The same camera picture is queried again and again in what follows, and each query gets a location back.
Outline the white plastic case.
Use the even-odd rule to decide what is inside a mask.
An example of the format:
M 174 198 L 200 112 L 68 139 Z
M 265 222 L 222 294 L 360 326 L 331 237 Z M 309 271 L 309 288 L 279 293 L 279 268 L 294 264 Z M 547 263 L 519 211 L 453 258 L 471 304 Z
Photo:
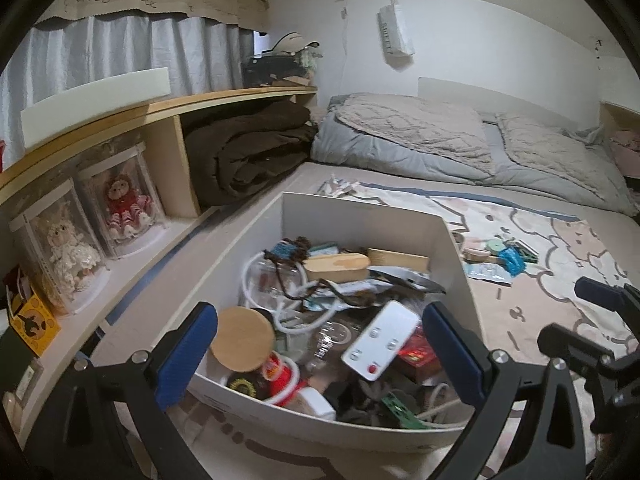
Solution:
M 388 302 L 343 352 L 341 361 L 367 382 L 375 382 L 392 364 L 420 321 L 398 301 Z

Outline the grey curtain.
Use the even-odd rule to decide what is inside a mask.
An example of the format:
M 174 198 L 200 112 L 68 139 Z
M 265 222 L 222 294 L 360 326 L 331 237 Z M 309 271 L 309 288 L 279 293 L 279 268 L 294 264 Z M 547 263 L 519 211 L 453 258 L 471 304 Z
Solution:
M 239 89 L 254 34 L 179 14 L 124 12 L 79 21 L 51 18 L 32 28 L 1 73 L 2 167 L 25 155 L 21 111 L 106 77 L 166 67 L 171 94 Z

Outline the oval wooden box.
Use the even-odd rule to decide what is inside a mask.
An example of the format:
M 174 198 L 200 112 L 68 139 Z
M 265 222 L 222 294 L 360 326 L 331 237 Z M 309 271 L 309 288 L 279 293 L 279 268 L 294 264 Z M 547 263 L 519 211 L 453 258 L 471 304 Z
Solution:
M 369 266 L 370 259 L 356 252 L 315 256 L 303 262 L 311 281 L 327 280 L 334 283 L 364 280 L 369 275 Z

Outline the left beige quilted pillow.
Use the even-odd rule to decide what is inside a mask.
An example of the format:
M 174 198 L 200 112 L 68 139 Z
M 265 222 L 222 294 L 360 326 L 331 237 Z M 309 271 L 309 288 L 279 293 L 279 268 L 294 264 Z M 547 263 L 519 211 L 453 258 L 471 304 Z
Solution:
M 480 114 L 473 107 L 400 96 L 357 93 L 335 118 L 369 136 L 436 155 L 492 176 L 496 172 Z

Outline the black round tin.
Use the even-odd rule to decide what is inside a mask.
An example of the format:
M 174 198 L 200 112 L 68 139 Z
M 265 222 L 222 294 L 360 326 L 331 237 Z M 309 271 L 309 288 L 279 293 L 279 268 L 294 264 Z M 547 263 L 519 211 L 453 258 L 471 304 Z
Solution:
M 227 388 L 252 399 L 265 400 L 268 396 L 266 384 L 255 377 L 235 377 L 227 382 Z

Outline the white dress doll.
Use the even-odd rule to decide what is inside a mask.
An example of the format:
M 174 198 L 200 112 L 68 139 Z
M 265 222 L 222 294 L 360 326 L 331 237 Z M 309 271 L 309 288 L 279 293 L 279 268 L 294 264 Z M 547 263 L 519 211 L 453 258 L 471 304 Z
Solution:
M 85 241 L 84 232 L 72 221 L 67 207 L 60 207 L 51 214 L 44 234 L 51 251 L 49 260 L 62 292 L 72 296 L 88 288 L 96 269 L 102 264 L 102 257 Z

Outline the wooden shelf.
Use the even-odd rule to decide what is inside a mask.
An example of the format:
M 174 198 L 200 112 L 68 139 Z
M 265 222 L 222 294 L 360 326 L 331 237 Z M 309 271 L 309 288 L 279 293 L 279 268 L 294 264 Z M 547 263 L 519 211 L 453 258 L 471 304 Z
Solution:
M 61 327 L 39 358 L 39 374 L 17 403 L 14 432 L 24 444 L 44 402 L 80 347 L 142 278 L 208 216 L 193 191 L 182 132 L 184 114 L 216 106 L 288 99 L 303 103 L 314 87 L 262 87 L 183 96 L 107 115 L 36 148 L 1 176 L 1 223 L 22 266 Z M 154 222 L 133 240 L 108 234 L 105 188 L 126 174 L 152 197 Z M 65 295 L 54 275 L 44 228 L 60 207 L 70 210 L 85 241 L 102 257 L 91 285 Z

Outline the round wooden lid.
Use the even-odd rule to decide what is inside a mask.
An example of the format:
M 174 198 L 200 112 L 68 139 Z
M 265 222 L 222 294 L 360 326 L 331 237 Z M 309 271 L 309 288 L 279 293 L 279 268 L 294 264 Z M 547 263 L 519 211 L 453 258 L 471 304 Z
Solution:
M 222 366 L 245 373 L 267 361 L 275 339 L 271 323 L 259 312 L 232 307 L 218 313 L 217 333 L 209 349 Z

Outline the dark brown folded blanket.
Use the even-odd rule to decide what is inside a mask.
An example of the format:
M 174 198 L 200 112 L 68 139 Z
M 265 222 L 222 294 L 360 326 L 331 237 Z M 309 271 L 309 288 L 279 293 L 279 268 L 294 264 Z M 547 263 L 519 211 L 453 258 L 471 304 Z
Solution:
M 317 132 L 310 110 L 290 100 L 201 119 L 184 133 L 196 198 L 224 206 L 269 188 L 306 162 Z

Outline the white tape roll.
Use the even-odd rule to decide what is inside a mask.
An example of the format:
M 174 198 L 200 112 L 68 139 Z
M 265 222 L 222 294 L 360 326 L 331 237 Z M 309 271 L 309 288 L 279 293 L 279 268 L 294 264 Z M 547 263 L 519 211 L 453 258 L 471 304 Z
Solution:
M 462 252 L 484 252 L 486 242 L 476 237 L 467 237 L 461 245 Z

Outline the beige quilted pillow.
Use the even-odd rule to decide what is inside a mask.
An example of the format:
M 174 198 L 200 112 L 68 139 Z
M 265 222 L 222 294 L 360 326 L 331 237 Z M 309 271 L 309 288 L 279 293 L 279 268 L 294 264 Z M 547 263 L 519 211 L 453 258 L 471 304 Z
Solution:
M 492 176 L 496 172 L 480 114 L 473 107 L 400 96 L 357 93 L 335 118 L 369 136 L 436 155 Z
M 610 164 L 582 142 L 528 117 L 498 114 L 496 118 L 506 154 L 516 164 L 573 182 L 600 200 L 612 202 L 620 194 Z

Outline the grey duvet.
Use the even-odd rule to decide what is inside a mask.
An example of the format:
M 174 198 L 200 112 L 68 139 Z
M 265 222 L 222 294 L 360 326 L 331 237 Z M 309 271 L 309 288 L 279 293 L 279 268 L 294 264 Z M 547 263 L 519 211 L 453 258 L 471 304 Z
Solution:
M 638 214 L 601 130 L 549 127 L 417 96 L 334 96 L 312 144 L 315 162 L 425 181 L 495 186 Z

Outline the cartoon print blanket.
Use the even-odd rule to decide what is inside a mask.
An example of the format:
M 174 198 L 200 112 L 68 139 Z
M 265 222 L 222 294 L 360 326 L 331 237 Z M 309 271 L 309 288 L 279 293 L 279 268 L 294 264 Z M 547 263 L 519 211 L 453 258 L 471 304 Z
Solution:
M 614 313 L 578 299 L 574 285 L 589 276 L 608 284 L 639 281 L 639 229 L 628 217 L 514 194 L 510 205 L 488 194 L 390 188 L 362 178 L 334 202 L 320 193 L 322 177 L 305 168 L 291 182 L 250 202 L 196 239 L 198 284 L 191 302 L 219 309 L 241 297 L 247 258 L 280 236 L 314 236 L 426 255 L 434 278 L 447 283 L 448 234 L 483 238 L 508 234 L 537 249 L 539 260 L 511 285 L 465 278 L 461 323 L 479 330 L 491 348 L 540 362 L 536 339 L 559 323 L 602 344 L 616 356 L 634 350 L 631 332 Z M 216 479 L 424 479 L 447 452 L 439 434 L 404 438 L 314 422 L 275 408 L 254 406 L 214 389 L 190 411 L 184 433 Z

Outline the pink clothes pile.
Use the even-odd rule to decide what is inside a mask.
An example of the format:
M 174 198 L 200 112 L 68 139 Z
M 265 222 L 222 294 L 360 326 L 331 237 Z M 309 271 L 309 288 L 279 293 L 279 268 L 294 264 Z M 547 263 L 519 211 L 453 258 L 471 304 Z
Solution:
M 640 178 L 639 133 L 618 130 L 611 136 L 611 150 L 620 172 L 627 178 Z

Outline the crocheted blue brown yarn piece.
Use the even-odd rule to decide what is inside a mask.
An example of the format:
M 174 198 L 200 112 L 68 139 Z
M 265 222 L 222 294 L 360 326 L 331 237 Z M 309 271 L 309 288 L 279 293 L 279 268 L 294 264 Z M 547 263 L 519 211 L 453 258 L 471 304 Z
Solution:
M 277 242 L 273 248 L 265 249 L 262 252 L 264 259 L 273 264 L 281 292 L 288 300 L 304 301 L 318 288 L 317 285 L 310 284 L 307 272 L 303 266 L 303 262 L 308 257 L 309 249 L 310 241 L 303 236 L 299 236 L 295 240 L 284 238 L 283 240 L 280 240 L 280 242 Z M 300 284 L 299 288 L 292 290 L 288 289 L 283 277 L 284 268 L 293 268 L 297 270 L 298 275 L 302 279 L 302 284 Z

